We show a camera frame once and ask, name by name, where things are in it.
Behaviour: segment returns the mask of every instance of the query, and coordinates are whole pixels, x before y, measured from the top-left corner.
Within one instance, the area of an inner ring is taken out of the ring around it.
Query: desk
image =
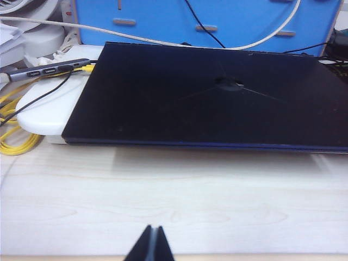
[[[1,253],[348,253],[348,156],[52,145],[1,156]]]

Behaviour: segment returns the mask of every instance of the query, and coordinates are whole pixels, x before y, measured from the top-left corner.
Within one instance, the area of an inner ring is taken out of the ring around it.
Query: black object
[[[325,48],[325,53],[332,58],[348,60],[348,36],[334,30],[330,42]]]
[[[348,152],[348,85],[317,58],[106,43],[69,144]]]
[[[184,0],[187,4],[187,6],[189,7],[192,15],[194,16],[194,18],[196,19],[197,23],[202,27],[202,29],[208,34],[210,35],[222,48],[225,48],[225,46],[222,44],[222,42],[215,36],[213,35],[211,32],[209,32],[204,25],[202,24],[202,22],[200,21],[200,19],[198,18],[198,16],[196,15],[195,11],[193,10],[189,0]]]
[[[174,261],[163,228],[147,226],[125,261]]]

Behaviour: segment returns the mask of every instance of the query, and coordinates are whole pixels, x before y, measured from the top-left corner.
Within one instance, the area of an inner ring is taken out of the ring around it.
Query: light wood surface
[[[205,254],[175,256],[176,261],[347,261],[346,255],[332,254]],[[19,257],[4,256],[2,261],[123,261],[124,257]]]
[[[4,255],[124,255],[147,224],[175,254],[348,253],[347,155],[43,141],[1,175]]]

